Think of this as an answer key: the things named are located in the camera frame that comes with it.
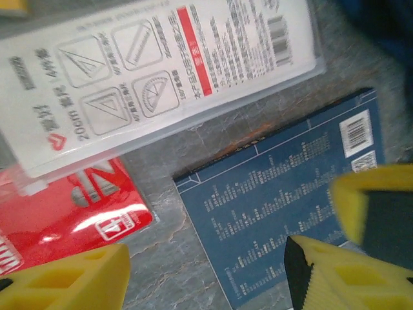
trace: qr code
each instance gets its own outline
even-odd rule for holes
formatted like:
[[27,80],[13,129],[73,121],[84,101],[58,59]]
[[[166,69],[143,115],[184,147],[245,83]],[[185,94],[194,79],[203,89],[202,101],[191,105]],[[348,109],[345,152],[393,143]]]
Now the qr code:
[[351,162],[351,167],[354,172],[366,171],[377,168],[376,152],[371,151]]
[[346,158],[374,144],[372,124],[368,110],[342,121],[340,123],[340,131]]

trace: red logo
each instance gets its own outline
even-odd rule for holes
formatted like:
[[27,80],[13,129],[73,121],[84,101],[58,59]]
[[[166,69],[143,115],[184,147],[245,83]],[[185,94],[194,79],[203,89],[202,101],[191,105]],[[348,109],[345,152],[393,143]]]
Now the red logo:
[[110,241],[134,228],[135,222],[125,213],[110,220],[97,222],[95,227],[103,239]]
[[48,141],[52,144],[52,148],[57,151],[64,149],[66,140],[66,137],[60,134],[50,134],[48,138]]

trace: white barcode label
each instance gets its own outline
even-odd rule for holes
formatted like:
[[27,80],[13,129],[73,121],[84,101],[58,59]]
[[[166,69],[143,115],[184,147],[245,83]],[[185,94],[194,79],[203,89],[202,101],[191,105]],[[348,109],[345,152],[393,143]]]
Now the white barcode label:
[[340,131],[346,158],[361,152],[374,143],[368,110],[342,121]]
[[372,150],[367,154],[360,156],[359,158],[351,162],[351,167],[354,172],[366,171],[373,168],[377,168],[376,151]]
[[277,67],[291,64],[292,54],[288,42],[287,22],[283,16],[277,16],[267,21],[270,29],[272,50],[276,57]]

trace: barcode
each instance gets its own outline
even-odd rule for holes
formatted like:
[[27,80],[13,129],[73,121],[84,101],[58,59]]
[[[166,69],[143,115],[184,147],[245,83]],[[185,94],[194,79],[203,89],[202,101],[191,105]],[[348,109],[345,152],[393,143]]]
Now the barcode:
[[17,74],[22,86],[25,90],[35,89],[33,79],[27,71],[26,65],[21,57],[11,57],[9,59],[10,64],[12,65],[14,72]]
[[377,168],[376,152],[372,150],[367,154],[353,160],[351,167],[354,172],[366,171],[369,169]]
[[373,145],[370,114],[368,110],[341,122],[340,131],[346,158]]
[[291,64],[291,50],[288,42],[288,28],[283,16],[267,21],[270,29],[272,50],[276,57],[277,67]]

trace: black plastic part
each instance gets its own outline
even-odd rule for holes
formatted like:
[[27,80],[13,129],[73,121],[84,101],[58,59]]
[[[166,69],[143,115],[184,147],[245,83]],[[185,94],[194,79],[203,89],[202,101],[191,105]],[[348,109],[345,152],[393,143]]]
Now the black plastic part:
[[11,286],[13,284],[13,280],[9,278],[5,279],[0,279],[0,292],[3,289],[6,289],[7,287]]
[[367,254],[413,269],[413,192],[371,191],[361,247]]
[[287,238],[284,264],[294,310],[302,310],[310,285],[313,265],[308,266],[303,249],[291,237]]

